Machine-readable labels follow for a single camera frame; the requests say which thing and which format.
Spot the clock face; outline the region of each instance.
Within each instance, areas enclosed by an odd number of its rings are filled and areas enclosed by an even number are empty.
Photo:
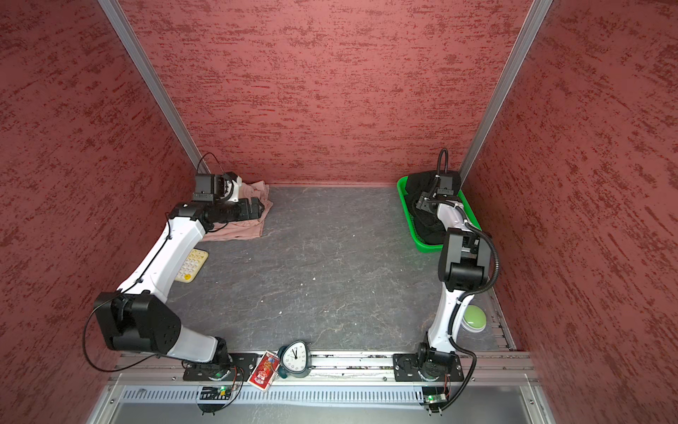
[[[294,342],[283,353],[283,365],[290,372],[302,372],[306,369],[307,356],[306,344]]]

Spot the pink cloth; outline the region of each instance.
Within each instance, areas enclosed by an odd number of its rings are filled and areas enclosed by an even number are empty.
[[[259,219],[250,219],[247,221],[237,221],[235,223],[228,223],[226,228],[215,233],[207,233],[203,237],[203,242],[224,242],[226,240],[249,240],[261,237],[264,232],[264,219],[268,211],[271,210],[273,202],[268,200],[269,186],[263,181],[255,182],[252,185],[245,184],[240,187],[239,198],[242,199],[259,197],[259,200],[264,204],[264,213]],[[215,228],[221,227],[223,224],[214,224]]]

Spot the metal panel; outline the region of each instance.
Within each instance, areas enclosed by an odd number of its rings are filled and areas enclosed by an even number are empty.
[[[362,387],[358,387],[357,390],[366,391]],[[423,421],[440,424],[450,422],[530,424],[532,422],[519,387],[469,387],[467,390],[468,393],[463,400],[441,415],[427,414],[423,407],[414,403],[351,405],[349,403],[315,402],[299,405],[274,399],[272,402],[248,404],[241,402],[240,397],[229,406],[227,411],[217,412],[216,417],[202,419],[199,418],[201,411],[195,405],[174,402],[164,404],[117,402],[115,405],[107,404],[104,408],[115,411],[115,413],[106,413],[106,417],[113,417],[113,422],[125,424],[192,423],[196,420],[208,420],[210,423],[294,422],[296,424],[346,422],[410,424]]]
[[[492,309],[494,309],[494,315],[496,315],[497,319],[499,319],[502,335],[504,339],[506,339],[506,345],[510,350],[516,350],[518,348],[513,340],[513,336],[511,336],[511,330],[509,329],[509,325],[506,323],[506,318],[504,318],[504,312],[502,311],[499,299],[497,299],[497,294],[494,292],[494,287],[490,288],[489,293],[490,300],[492,302]]]
[[[133,364],[139,360],[138,356],[126,356],[120,358],[117,366],[124,367]],[[461,357],[462,366],[467,367],[471,364],[471,359]],[[313,370],[333,370],[333,369],[392,369],[393,359],[391,356],[385,358],[356,358],[356,357],[311,357],[311,366]],[[533,368],[532,361],[528,355],[514,356],[509,358],[502,358],[501,355],[495,354],[493,356],[480,356],[480,368],[495,368],[505,369],[507,367],[514,369]],[[141,364],[140,368],[181,368],[181,363],[173,358],[151,358]]]
[[[504,70],[502,71],[497,86],[494,89],[494,93],[492,93],[492,97],[490,98],[490,102],[487,104],[483,119],[480,121],[478,130],[476,131],[475,136],[471,141],[471,145],[468,148],[468,152],[466,152],[464,161],[460,166],[459,173],[462,177],[462,185],[464,184],[464,181],[466,181],[466,177],[468,177],[468,173],[471,171],[471,167],[473,167],[473,162],[485,142],[485,137],[487,137],[487,133],[490,132],[490,128],[492,128],[492,124],[499,113],[499,109],[501,109],[504,99],[511,89],[513,80],[516,75],[518,75],[520,66],[523,64],[525,56],[527,56],[527,52],[530,50],[534,37],[537,35],[537,31],[539,31],[539,27],[542,22],[544,22],[544,17],[551,6],[551,1],[552,0],[534,0],[530,7],[530,11],[527,13],[527,18],[525,18],[523,27],[520,29],[518,38],[515,40],[511,54],[508,56]]]
[[[111,390],[113,390],[112,385],[104,386],[104,389],[99,395],[99,400],[96,402],[94,408],[92,408],[92,412],[89,414],[89,419],[87,420],[86,424],[98,424],[102,422],[102,414],[106,410],[106,403],[110,400]]]
[[[114,384],[104,387],[104,392],[107,392],[106,401],[101,405],[100,408],[93,411],[92,416],[89,418],[93,420],[94,424],[108,424],[113,420],[113,415],[120,404],[120,396],[125,389],[124,385]]]
[[[125,386],[120,403],[138,404],[195,404],[198,402],[202,386],[154,386],[129,385]]]
[[[158,74],[155,73],[155,69],[151,65],[150,60],[144,53],[144,49],[141,47],[141,43],[136,38],[132,26],[127,21],[125,13],[120,7],[120,3],[117,0],[99,0],[101,8],[104,10],[104,13],[108,17],[108,20],[113,25],[113,29],[120,37],[125,49],[127,50],[129,56],[132,58],[132,62],[136,65],[139,73],[144,78],[148,89],[155,97],[155,100],[158,102],[160,109],[165,114],[169,125],[174,130],[177,138],[181,142],[181,145],[186,150],[186,154],[193,162],[193,166],[198,164],[200,160],[200,152],[191,138],[191,134],[188,132],[188,129],[184,125],[184,122],[179,116],[179,112],[174,107],[170,95],[165,91],[163,84],[158,78]],[[209,172],[209,167],[206,164],[201,164],[201,172]]]
[[[541,387],[522,386],[520,392],[532,424],[555,424]]]

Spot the ventilation grille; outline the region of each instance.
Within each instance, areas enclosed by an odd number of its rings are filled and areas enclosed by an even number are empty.
[[[238,402],[294,404],[419,404],[420,387],[271,387],[243,390]]]
[[[194,404],[200,389],[200,386],[125,386],[121,402]]]
[[[195,404],[201,386],[125,386],[121,402]],[[421,387],[336,387],[281,386],[260,391],[245,386],[235,400],[238,404],[416,404],[423,403]],[[200,403],[224,403],[201,400]]]

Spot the yellow calculator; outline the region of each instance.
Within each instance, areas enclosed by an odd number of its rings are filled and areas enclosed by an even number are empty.
[[[186,258],[184,264],[179,269],[174,281],[183,281],[184,283],[193,281],[209,255],[204,250],[192,249],[191,253],[188,254],[188,258]]]

